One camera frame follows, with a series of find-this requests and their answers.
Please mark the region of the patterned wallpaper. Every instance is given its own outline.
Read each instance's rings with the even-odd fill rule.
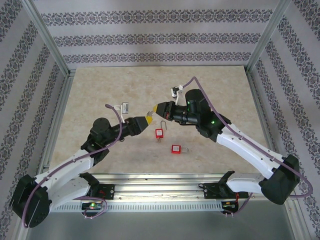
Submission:
[[[312,239],[320,239],[320,5],[290,3],[251,76],[277,151],[300,160],[313,194],[300,198]],[[297,193],[306,193],[301,182]]]
[[[37,172],[64,77],[18,0],[0,0],[0,240],[17,216],[9,202]]]
[[[244,65],[279,0],[35,0],[70,69]]]

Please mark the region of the beige table surface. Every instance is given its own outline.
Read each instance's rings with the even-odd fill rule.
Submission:
[[[50,168],[68,159],[86,141],[95,119],[117,118],[105,104],[129,102],[126,118],[145,116],[153,106],[171,101],[170,88],[196,76],[216,109],[240,130],[266,145],[243,66],[85,67],[77,68],[64,112]],[[192,83],[187,89],[196,88]],[[162,119],[138,136],[118,142],[91,173],[256,173],[257,170],[228,148],[202,137],[194,126],[167,122],[159,143],[155,129]],[[172,154],[171,145],[189,148]]]

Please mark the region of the gray floor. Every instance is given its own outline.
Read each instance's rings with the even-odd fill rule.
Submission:
[[[52,213],[28,240],[292,240],[284,206],[251,201],[234,218],[219,212]]]

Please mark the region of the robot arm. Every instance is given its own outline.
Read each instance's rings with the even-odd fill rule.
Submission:
[[[242,138],[235,136],[229,128],[256,144],[272,157],[281,160],[284,164],[299,172],[299,161],[293,155],[283,157],[273,152],[241,132],[229,119],[220,114],[228,124],[227,128],[222,121],[211,111],[207,100],[199,89],[192,89],[185,94],[186,105],[175,104],[174,101],[162,102],[154,106],[153,111],[168,121],[175,121],[183,126],[195,126],[205,138],[219,143],[234,151],[260,173],[240,174],[234,171],[227,172],[220,181],[220,190],[224,193],[251,192],[263,194],[276,204],[283,204],[290,193],[299,183],[300,178],[294,173],[270,159]]]
[[[127,136],[139,135],[151,122],[151,116],[127,118],[121,123],[122,133],[119,141],[123,141]],[[12,210],[22,218],[31,192],[44,178],[48,178],[48,175],[57,169],[59,171],[44,181],[34,192],[26,210],[25,223],[27,226],[30,228],[37,226],[52,209],[73,199],[82,196],[99,197],[99,181],[91,174],[83,172],[102,161],[110,151],[106,149],[92,155],[90,153],[103,149],[114,142],[119,132],[119,124],[112,127],[110,122],[103,117],[95,120],[87,141],[73,156],[49,171],[35,177],[27,174],[19,180],[10,201]]]

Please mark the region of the padlock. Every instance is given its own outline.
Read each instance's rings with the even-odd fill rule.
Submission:
[[[155,138],[158,139],[159,143],[161,143],[161,139],[164,138],[164,129],[162,127],[162,123],[164,123],[165,125],[165,130],[167,130],[167,123],[165,121],[161,121],[160,122],[160,127],[161,128],[158,128],[155,130]]]
[[[161,139],[164,138],[164,130],[162,128],[155,130],[155,138],[158,139],[159,143],[161,142]]]
[[[189,152],[189,148],[183,147],[181,145],[172,145],[171,146],[171,153],[172,154],[181,154],[185,153],[187,154]]]

